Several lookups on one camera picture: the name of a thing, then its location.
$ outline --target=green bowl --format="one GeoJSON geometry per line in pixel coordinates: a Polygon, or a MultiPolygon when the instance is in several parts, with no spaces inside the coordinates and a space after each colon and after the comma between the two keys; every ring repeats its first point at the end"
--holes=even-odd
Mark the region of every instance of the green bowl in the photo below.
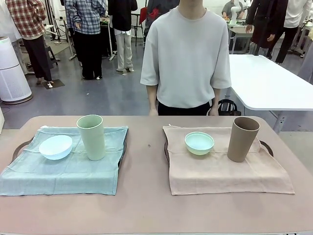
{"type": "Polygon", "coordinates": [[[195,155],[205,155],[214,146],[213,138],[207,133],[191,132],[185,137],[187,149],[195,155]]]}

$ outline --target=light blue bowl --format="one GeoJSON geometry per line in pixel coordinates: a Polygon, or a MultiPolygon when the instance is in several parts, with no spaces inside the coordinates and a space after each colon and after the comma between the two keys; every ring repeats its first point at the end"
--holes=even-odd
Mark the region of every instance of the light blue bowl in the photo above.
{"type": "Polygon", "coordinates": [[[69,136],[53,136],[39,146],[39,152],[49,160],[65,158],[72,150],[73,140],[69,136]]]}
{"type": "Polygon", "coordinates": [[[205,155],[214,146],[213,138],[207,133],[192,132],[186,135],[185,143],[187,149],[195,155],[205,155]]]}

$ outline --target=cup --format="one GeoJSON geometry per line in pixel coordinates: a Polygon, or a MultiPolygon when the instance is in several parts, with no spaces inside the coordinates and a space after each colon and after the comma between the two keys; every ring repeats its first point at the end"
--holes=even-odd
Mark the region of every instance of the cup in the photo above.
{"type": "Polygon", "coordinates": [[[227,156],[234,162],[242,163],[260,130],[260,124],[248,117],[234,119],[231,129],[227,156]]]}
{"type": "Polygon", "coordinates": [[[100,160],[105,154],[103,119],[98,115],[88,115],[76,123],[82,137],[87,156],[92,161],[100,160]]]}

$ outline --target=bowl rim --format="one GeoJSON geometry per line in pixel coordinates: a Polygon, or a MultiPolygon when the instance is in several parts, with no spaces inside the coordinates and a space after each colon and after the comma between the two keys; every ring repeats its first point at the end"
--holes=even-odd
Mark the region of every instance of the bowl rim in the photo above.
{"type": "Polygon", "coordinates": [[[70,136],[67,136],[67,135],[56,135],[56,136],[52,136],[48,139],[46,139],[45,141],[43,141],[40,145],[39,145],[39,152],[42,154],[42,155],[46,155],[46,156],[55,156],[55,155],[59,155],[61,153],[64,153],[65,151],[67,151],[69,148],[71,148],[71,146],[73,146],[73,139],[70,137],[70,136]],[[51,138],[56,138],[56,137],[60,137],[60,136],[64,136],[66,138],[69,138],[70,139],[70,145],[64,149],[62,152],[59,152],[59,153],[55,153],[55,154],[47,154],[47,153],[44,153],[44,151],[42,151],[42,145],[44,142],[46,142],[47,140],[51,139],[51,138]]]}
{"type": "Polygon", "coordinates": [[[209,134],[207,134],[207,133],[205,133],[205,132],[201,132],[201,131],[194,131],[194,132],[190,132],[189,134],[187,134],[187,135],[185,136],[185,144],[186,144],[189,148],[192,148],[192,149],[194,149],[194,150],[197,150],[197,151],[206,151],[206,150],[210,150],[211,148],[213,148],[214,145],[215,145],[215,142],[214,142],[214,139],[212,138],[212,136],[210,136],[209,134]],[[191,147],[189,144],[187,144],[187,141],[186,141],[187,138],[190,137],[190,136],[192,136],[192,135],[207,136],[207,137],[209,137],[209,139],[212,140],[213,144],[212,144],[212,146],[211,146],[210,148],[207,148],[207,149],[193,148],[193,147],[191,147]]]}

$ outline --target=person in black jacket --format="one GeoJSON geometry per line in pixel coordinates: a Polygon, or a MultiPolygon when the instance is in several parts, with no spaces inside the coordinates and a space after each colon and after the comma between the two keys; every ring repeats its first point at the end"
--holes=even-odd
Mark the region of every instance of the person in black jacket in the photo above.
{"type": "Polygon", "coordinates": [[[109,0],[108,13],[111,16],[112,25],[117,43],[118,72],[124,69],[133,72],[131,27],[132,11],[138,9],[136,0],[109,0]]]}
{"type": "Polygon", "coordinates": [[[288,0],[253,0],[246,18],[246,32],[254,32],[250,44],[250,54],[254,53],[257,45],[259,54],[266,56],[268,48],[275,38],[277,31],[284,26],[288,0]]]}

